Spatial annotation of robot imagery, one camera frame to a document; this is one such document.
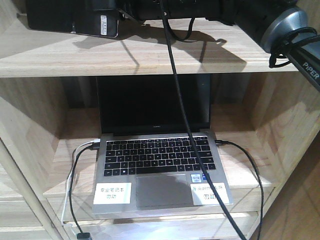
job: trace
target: white cable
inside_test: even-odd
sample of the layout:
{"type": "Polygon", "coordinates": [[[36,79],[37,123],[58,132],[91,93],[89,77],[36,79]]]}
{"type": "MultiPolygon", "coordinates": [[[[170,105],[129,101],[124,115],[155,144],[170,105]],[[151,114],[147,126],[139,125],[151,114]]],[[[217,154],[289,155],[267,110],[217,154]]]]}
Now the white cable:
{"type": "Polygon", "coordinates": [[[73,234],[76,236],[77,234],[75,233],[75,231],[73,230],[73,224],[72,223],[64,223],[64,217],[65,217],[65,212],[66,212],[66,206],[67,206],[67,201],[68,201],[68,193],[69,193],[69,185],[70,185],[70,180],[71,180],[71,175],[72,175],[72,169],[74,167],[74,162],[76,160],[76,157],[78,155],[78,151],[81,147],[85,146],[85,145],[88,145],[88,144],[93,144],[93,143],[99,143],[100,142],[100,139],[95,139],[95,140],[92,140],[92,141],[88,141],[88,142],[85,142],[83,144],[81,144],[80,146],[78,146],[75,150],[74,150],[74,154],[73,154],[73,164],[71,166],[71,171],[66,179],[66,186],[65,186],[65,196],[64,196],[64,204],[63,204],[63,209],[62,209],[62,214],[61,214],[61,220],[60,220],[60,223],[63,227],[66,227],[66,226],[70,226],[70,229],[71,231],[73,232],[73,234]]]}

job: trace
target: wooden cabinet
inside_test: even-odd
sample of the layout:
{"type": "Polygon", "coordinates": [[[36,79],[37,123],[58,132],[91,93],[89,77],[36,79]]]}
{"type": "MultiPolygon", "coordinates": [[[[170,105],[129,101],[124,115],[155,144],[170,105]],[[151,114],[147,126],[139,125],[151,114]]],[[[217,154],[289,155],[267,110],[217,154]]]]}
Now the wooden cabinet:
{"type": "MultiPolygon", "coordinates": [[[[315,1],[302,2],[316,17],[315,1]]],[[[9,0],[0,13],[0,237],[75,239],[60,225],[66,178],[73,150],[99,138],[99,115],[69,109],[59,77],[170,74],[162,24],[128,23],[113,40],[29,30],[9,0]]],[[[187,28],[185,20],[171,25],[187,28]]],[[[211,128],[253,156],[267,211],[319,132],[320,95],[291,65],[268,72],[269,55],[238,27],[197,19],[194,31],[195,42],[172,45],[178,73],[255,72],[242,104],[212,106],[211,128]]],[[[234,198],[228,209],[250,237],[259,222],[258,182],[241,151],[218,150],[234,198]]],[[[93,215],[95,167],[96,153],[84,152],[73,191],[75,215],[95,240],[237,237],[218,206],[93,215]]],[[[69,210],[65,221],[72,222],[69,210]]]]}

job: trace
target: touchpad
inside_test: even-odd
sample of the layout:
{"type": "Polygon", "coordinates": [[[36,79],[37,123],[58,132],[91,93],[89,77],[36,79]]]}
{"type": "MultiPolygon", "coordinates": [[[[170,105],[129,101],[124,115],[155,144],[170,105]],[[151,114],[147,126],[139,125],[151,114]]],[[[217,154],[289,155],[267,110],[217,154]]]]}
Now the touchpad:
{"type": "Polygon", "coordinates": [[[136,178],[137,207],[193,204],[185,174],[136,178]]]}

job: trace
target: robotic arm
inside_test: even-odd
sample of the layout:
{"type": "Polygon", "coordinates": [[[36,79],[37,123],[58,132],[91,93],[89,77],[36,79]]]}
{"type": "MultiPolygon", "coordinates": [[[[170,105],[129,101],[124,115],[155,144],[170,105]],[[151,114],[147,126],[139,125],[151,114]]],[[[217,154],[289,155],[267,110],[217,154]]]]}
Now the robotic arm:
{"type": "MultiPolygon", "coordinates": [[[[320,36],[298,0],[163,0],[167,19],[237,24],[265,52],[270,68],[293,63],[320,91],[320,36]],[[288,62],[276,64],[277,59],[288,62]]],[[[116,38],[120,19],[160,20],[159,0],[26,0],[30,28],[116,38]]]]}

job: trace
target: sticker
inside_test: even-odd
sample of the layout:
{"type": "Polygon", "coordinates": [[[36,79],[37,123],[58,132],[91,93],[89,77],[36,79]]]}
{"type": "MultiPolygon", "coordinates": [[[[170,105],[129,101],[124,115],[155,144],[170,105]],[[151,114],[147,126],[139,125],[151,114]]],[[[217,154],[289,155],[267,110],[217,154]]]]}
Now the sticker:
{"type": "Polygon", "coordinates": [[[101,15],[100,16],[101,19],[101,35],[107,35],[107,16],[106,15],[101,15]]]}
{"type": "Polygon", "coordinates": [[[192,183],[202,183],[202,179],[201,179],[201,174],[197,173],[197,174],[191,174],[191,181],[192,183]]]}
{"type": "Polygon", "coordinates": [[[93,204],[129,204],[131,182],[97,183],[93,204]]]}
{"type": "MultiPolygon", "coordinates": [[[[216,191],[224,204],[229,204],[229,198],[226,190],[226,186],[223,182],[213,183],[216,191]]],[[[208,183],[190,184],[192,199],[194,205],[218,205],[219,202],[216,199],[213,191],[208,183]]]]}

